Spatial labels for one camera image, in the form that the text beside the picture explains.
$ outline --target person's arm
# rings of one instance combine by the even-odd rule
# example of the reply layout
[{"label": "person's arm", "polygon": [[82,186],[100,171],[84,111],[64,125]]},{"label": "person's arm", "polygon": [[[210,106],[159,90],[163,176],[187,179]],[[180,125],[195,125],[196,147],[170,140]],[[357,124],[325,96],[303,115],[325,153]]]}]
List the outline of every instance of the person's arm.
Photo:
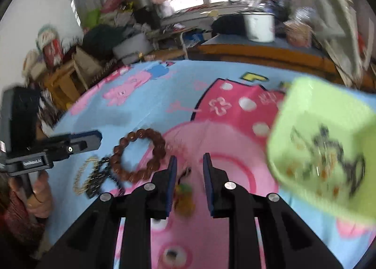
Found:
[{"label": "person's arm", "polygon": [[9,179],[9,186],[10,204],[4,214],[6,229],[27,253],[33,253],[39,246],[45,226],[44,222],[30,222],[29,213],[45,220],[53,208],[48,173],[40,173],[33,185],[34,195],[27,200],[27,207],[20,199],[20,188],[14,178]]}]

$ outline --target blue tablecloth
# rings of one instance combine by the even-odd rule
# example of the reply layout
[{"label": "blue tablecloth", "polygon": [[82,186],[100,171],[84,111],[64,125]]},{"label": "blue tablecloth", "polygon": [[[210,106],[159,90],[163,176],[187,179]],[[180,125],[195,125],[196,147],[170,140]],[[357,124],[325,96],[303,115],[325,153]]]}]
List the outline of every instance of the blue tablecloth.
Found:
[{"label": "blue tablecloth", "polygon": [[[244,80],[242,77],[245,73],[257,76],[249,76],[254,81]],[[111,154],[119,138],[132,130],[151,127],[166,133],[182,123],[190,122],[206,90],[218,78],[242,86],[262,85],[267,90],[273,90],[278,89],[282,81],[292,81],[302,75],[304,74],[245,63],[152,61],[136,64],[127,73],[115,73],[106,82],[88,91],[61,119],[55,133],[79,133],[98,129],[103,135],[102,145],[97,151],[74,155],[57,162],[53,169],[48,170],[55,201],[55,209],[47,226],[51,243],[54,244],[94,201],[94,198],[89,200],[85,194],[77,196],[73,192],[76,173],[89,156],[97,155],[101,158]],[[230,83],[223,85],[221,89],[229,90],[232,88],[229,85],[231,86]],[[376,110],[374,95],[347,91]],[[242,108],[249,111],[249,103],[245,104]],[[217,115],[222,111],[226,113],[225,109],[219,112],[216,110]],[[129,170],[136,169],[148,146],[149,142],[146,140],[131,143],[127,147],[123,164]],[[84,172],[83,179],[89,172],[89,169]],[[106,181],[103,186],[106,191],[114,188],[111,181]],[[285,190],[280,189],[279,194],[323,240],[345,269],[356,265],[374,238],[372,230],[353,226],[349,232],[340,232],[339,228],[343,229],[343,226],[339,226],[334,217],[313,208]]]}]

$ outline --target silver screw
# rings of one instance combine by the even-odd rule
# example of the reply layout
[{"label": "silver screw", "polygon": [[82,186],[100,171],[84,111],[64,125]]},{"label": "silver screw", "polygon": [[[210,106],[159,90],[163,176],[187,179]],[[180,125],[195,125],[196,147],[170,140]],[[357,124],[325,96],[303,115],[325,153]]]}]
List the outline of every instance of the silver screw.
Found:
[{"label": "silver screw", "polygon": [[99,199],[103,202],[109,201],[111,199],[110,193],[103,193],[100,195]]},{"label": "silver screw", "polygon": [[146,183],[145,185],[144,185],[144,189],[145,190],[153,190],[153,189],[155,189],[155,184],[154,183]]},{"label": "silver screw", "polygon": [[234,182],[226,182],[224,184],[224,187],[227,188],[228,190],[233,190],[236,188],[236,184]]},{"label": "silver screw", "polygon": [[277,201],[279,201],[279,195],[274,194],[274,193],[270,194],[270,195],[268,196],[268,198],[269,198],[270,201],[273,201],[273,202],[277,202]]}]

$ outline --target wall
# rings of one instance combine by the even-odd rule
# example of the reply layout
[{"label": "wall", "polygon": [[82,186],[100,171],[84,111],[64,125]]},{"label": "wall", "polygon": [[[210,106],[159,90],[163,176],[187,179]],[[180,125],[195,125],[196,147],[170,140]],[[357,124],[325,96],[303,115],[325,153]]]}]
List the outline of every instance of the wall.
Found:
[{"label": "wall", "polygon": [[69,0],[12,1],[0,21],[0,90],[24,81],[24,58],[36,48],[35,39],[45,24],[55,26],[61,39],[83,35]]}]

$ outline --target plastic tray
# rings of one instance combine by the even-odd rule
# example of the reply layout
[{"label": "plastic tray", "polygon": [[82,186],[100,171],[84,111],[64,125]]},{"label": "plastic tray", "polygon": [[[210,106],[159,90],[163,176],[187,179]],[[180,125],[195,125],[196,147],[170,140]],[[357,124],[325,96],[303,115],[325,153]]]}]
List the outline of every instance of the plastic tray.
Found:
[{"label": "plastic tray", "polygon": [[376,114],[324,81],[295,80],[267,144],[282,186],[330,214],[376,222]]}]

